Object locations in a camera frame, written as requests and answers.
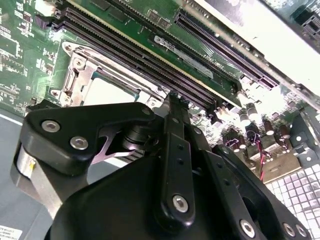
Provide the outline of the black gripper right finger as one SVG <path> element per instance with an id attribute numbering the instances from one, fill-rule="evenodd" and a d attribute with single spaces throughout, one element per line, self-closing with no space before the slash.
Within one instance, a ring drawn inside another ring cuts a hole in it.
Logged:
<path id="1" fill-rule="evenodd" d="M 196 178 L 196 205 L 212 240 L 309 240 L 305 226 L 225 145 L 210 147 L 192 125 L 189 101 L 180 98 Z"/>

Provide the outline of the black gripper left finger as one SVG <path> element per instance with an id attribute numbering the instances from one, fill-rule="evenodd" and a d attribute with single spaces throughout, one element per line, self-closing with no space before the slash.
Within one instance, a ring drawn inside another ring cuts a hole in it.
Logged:
<path id="1" fill-rule="evenodd" d="M 76 192 L 154 158 L 161 173 L 158 222 L 189 227 L 195 221 L 195 194 L 180 98 L 168 94 L 157 112 L 140 102 L 31 111 L 19 138 L 19 172 L 55 219 Z"/>

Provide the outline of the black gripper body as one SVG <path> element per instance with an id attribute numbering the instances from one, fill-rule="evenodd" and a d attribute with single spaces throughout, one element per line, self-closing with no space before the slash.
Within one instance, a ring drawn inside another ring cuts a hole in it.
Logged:
<path id="1" fill-rule="evenodd" d="M 152 157 L 113 172 L 70 196 L 51 226 L 53 240 L 238 240 L 240 227 L 204 176 L 191 174 L 195 219 L 177 230 L 156 216 L 160 160 Z"/>

